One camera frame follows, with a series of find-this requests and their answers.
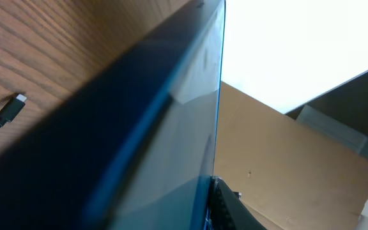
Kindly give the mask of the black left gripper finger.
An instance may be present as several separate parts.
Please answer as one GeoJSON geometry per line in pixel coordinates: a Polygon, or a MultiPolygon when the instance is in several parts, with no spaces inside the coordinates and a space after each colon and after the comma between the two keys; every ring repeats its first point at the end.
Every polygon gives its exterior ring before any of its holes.
{"type": "Polygon", "coordinates": [[[208,229],[266,230],[223,179],[213,176],[208,198],[208,229]]]}

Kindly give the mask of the blue Galaxy smartphone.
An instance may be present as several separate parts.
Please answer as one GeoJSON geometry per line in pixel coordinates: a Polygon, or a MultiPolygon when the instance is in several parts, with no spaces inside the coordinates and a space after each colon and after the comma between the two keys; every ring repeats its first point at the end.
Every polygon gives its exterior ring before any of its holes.
{"type": "Polygon", "coordinates": [[[0,1],[0,229],[202,229],[224,1],[0,1]]]}

